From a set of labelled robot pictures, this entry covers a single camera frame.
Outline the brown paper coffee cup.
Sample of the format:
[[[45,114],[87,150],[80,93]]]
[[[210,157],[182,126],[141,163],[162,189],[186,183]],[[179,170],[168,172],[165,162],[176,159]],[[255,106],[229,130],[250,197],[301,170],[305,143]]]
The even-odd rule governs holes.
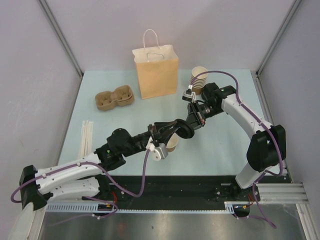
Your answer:
[[[173,152],[177,146],[179,142],[179,137],[174,134],[168,141],[167,145],[166,145],[166,149],[167,151],[170,153],[170,152]]]

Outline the black coffee cup lid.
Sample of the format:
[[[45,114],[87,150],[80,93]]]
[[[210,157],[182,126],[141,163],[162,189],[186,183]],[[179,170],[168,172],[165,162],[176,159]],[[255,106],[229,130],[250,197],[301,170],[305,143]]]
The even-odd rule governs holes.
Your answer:
[[[175,127],[177,130],[175,133],[182,139],[191,139],[195,135],[193,127],[182,119],[176,119]]]

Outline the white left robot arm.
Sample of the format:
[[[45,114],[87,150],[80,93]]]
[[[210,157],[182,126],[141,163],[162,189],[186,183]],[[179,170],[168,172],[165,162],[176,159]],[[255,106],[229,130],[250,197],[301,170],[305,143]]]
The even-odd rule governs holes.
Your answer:
[[[155,122],[148,126],[146,132],[135,136],[131,136],[124,128],[118,128],[107,138],[106,144],[78,160],[43,169],[36,169],[34,165],[26,166],[22,170],[19,187],[11,194],[10,200],[21,204],[23,208],[32,203],[34,210],[41,209],[50,200],[59,198],[105,200],[111,193],[110,183],[122,192],[139,198],[145,188],[149,155],[153,154],[157,160],[165,159],[168,155],[168,142],[174,134],[190,139],[195,131],[182,119]],[[116,183],[109,171],[123,166],[126,157],[140,152],[145,152],[145,160],[141,187],[139,193],[134,193]]]

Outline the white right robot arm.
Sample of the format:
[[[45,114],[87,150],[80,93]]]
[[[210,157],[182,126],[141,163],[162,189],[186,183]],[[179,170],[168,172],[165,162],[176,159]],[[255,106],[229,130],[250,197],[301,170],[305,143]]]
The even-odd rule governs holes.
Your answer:
[[[204,127],[206,119],[220,113],[230,115],[245,131],[250,139],[246,153],[247,164],[236,175],[236,185],[230,188],[231,196],[242,201],[249,194],[249,187],[256,183],[263,174],[278,165],[283,171],[283,160],[286,159],[286,131],[283,126],[272,125],[256,115],[247,107],[237,94],[237,90],[229,85],[219,88],[215,83],[204,86],[202,99],[197,100],[190,85],[183,93],[183,100],[188,102],[186,122],[194,130]]]

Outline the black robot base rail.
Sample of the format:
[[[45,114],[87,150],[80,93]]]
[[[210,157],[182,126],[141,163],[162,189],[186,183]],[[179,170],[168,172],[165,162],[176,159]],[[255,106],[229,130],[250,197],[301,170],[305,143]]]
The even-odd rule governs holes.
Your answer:
[[[242,189],[235,176],[146,176],[144,190],[140,197],[133,197],[125,191],[138,194],[142,185],[141,176],[113,176],[116,187],[106,176],[99,176],[99,192],[95,198],[115,201],[121,210],[165,210],[165,211],[210,211],[222,210],[225,202],[245,204],[260,200],[257,187]]]

